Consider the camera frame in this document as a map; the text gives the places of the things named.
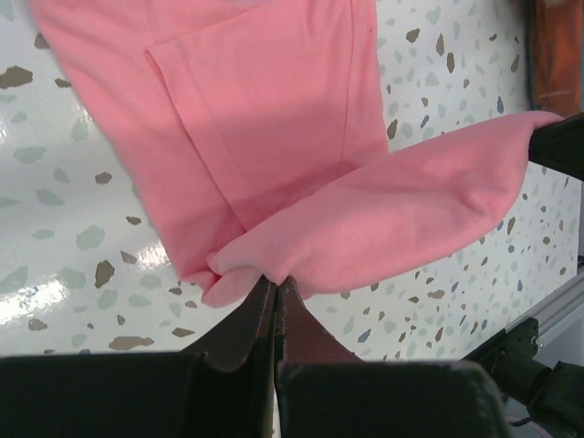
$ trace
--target pink fabric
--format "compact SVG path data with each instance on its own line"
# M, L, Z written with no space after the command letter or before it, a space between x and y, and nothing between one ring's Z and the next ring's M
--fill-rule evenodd
M492 120L389 155L374 0L28 0L203 301L261 274L304 297L470 244L556 120Z

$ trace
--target terrazzo surface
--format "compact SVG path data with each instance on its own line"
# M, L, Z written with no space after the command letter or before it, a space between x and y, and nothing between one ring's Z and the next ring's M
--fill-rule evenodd
M527 108L518 4L377 2L392 151ZM0 0L0 35L0 354L192 343L235 306L207 308L177 279L23 1ZM364 359L460 358L575 275L579 201L579 182L530 165L480 241L307 306Z

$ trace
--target cloth fold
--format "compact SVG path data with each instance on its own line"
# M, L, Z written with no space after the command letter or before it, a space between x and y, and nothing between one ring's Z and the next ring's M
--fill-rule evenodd
M516 198L526 113L389 154L374 0L28 0L178 273L223 306L448 256Z

